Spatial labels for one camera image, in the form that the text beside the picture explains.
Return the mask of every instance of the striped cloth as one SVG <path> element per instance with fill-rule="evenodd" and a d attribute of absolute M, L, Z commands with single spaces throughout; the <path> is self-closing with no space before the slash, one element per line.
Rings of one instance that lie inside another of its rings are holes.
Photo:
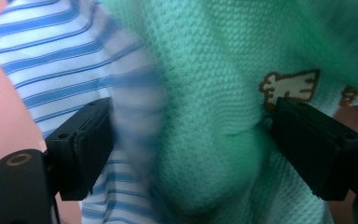
<path fill-rule="evenodd" d="M 0 13 L 0 64 L 45 138 L 84 104 L 113 97 L 117 143 L 82 223 L 161 222 L 149 180 L 165 91 L 134 35 L 92 0 L 17 0 Z"/>

